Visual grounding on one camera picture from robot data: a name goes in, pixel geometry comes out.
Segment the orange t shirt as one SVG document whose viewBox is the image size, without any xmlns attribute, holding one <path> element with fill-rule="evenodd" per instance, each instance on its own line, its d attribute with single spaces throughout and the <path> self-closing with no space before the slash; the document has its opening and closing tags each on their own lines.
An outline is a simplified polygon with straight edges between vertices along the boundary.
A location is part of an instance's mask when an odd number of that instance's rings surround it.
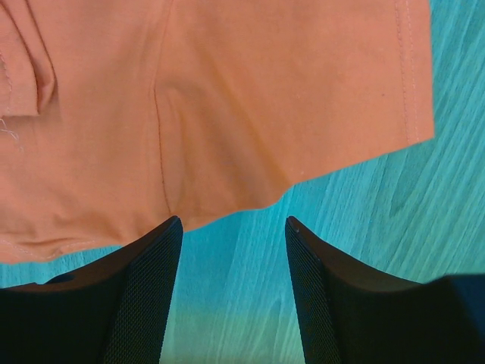
<svg viewBox="0 0 485 364">
<path fill-rule="evenodd" d="M 194 230 L 433 136 L 427 1 L 3 1 L 1 261 Z"/>
</svg>

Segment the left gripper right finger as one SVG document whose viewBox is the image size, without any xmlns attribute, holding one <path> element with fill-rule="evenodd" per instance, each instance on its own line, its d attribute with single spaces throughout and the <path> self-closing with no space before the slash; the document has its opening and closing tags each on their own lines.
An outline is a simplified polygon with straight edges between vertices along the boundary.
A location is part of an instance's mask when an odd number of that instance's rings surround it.
<svg viewBox="0 0 485 364">
<path fill-rule="evenodd" d="M 289 217 L 286 251 L 307 363 L 482 363 L 484 276 L 420 284 L 360 262 Z"/>
</svg>

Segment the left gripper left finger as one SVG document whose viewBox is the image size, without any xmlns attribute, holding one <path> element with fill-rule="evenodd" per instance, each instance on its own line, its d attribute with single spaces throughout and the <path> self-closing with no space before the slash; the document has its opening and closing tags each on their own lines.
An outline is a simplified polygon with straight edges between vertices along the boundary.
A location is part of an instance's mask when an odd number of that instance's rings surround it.
<svg viewBox="0 0 485 364">
<path fill-rule="evenodd" d="M 3 363 L 157 363 L 183 241 L 174 216 L 44 284 L 1 290 Z"/>
</svg>

